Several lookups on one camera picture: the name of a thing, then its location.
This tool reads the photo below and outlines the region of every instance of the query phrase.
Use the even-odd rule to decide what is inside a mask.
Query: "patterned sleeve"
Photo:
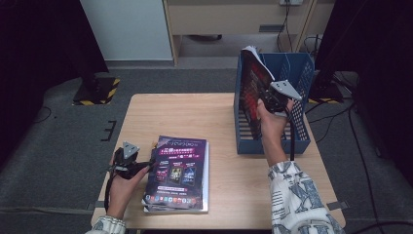
[[[125,231],[126,225],[122,220],[106,215],[101,216],[86,234],[124,234]]]
[[[295,162],[277,163],[268,177],[273,233],[345,233],[325,209],[313,180]]]

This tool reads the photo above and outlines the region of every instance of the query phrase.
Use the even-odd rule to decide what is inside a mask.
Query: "blue plastic basket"
[[[303,114],[308,94],[314,76],[314,63],[305,53],[271,53],[259,54],[261,61],[273,74],[276,81],[288,80],[295,90],[303,97],[301,101],[295,101],[292,108],[295,133],[295,153],[302,154],[310,144]],[[236,91],[234,97],[234,117],[238,154],[264,154],[261,139],[253,139],[248,122],[240,109],[241,74],[243,59],[239,56]],[[282,136],[282,148],[285,153],[290,152],[291,128],[285,127]]]

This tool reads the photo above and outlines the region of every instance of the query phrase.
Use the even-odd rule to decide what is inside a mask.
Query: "book in basket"
[[[142,198],[146,213],[205,213],[208,144],[205,139],[159,136],[156,166]]]
[[[256,49],[248,46],[241,50],[243,70],[241,74],[240,107],[245,114],[254,139],[261,136],[260,121],[257,118],[257,101],[259,90],[270,87],[275,79],[268,68],[262,63]]]

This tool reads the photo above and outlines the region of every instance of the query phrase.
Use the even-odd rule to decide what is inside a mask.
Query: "gray carpet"
[[[1,208],[61,208],[75,214],[1,213],[0,233],[88,231],[92,215],[76,213],[84,211],[99,194],[131,96],[230,93],[235,90],[236,79],[235,69],[134,69],[112,70],[111,74],[121,82],[111,103],[106,105],[72,105],[80,79],[50,89],[36,123],[0,174]],[[308,114],[308,119],[312,121],[338,113],[351,102],[321,105]],[[382,221],[412,221],[412,187],[391,160],[375,155],[362,121],[354,112],[352,117],[370,175],[378,217]],[[102,141],[108,138],[105,129],[112,127],[109,121],[116,121],[114,133],[109,141]],[[316,139],[324,136],[328,121],[311,124]],[[347,112],[333,120],[328,135],[319,142],[319,151],[338,199],[350,206],[343,211],[347,233],[374,224],[366,174]],[[413,227],[404,225],[383,229],[385,233],[413,232]],[[380,232],[374,228],[363,233]]]

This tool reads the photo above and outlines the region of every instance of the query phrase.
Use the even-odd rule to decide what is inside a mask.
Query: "power outlet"
[[[303,0],[280,0],[280,5],[298,6],[303,4]]]

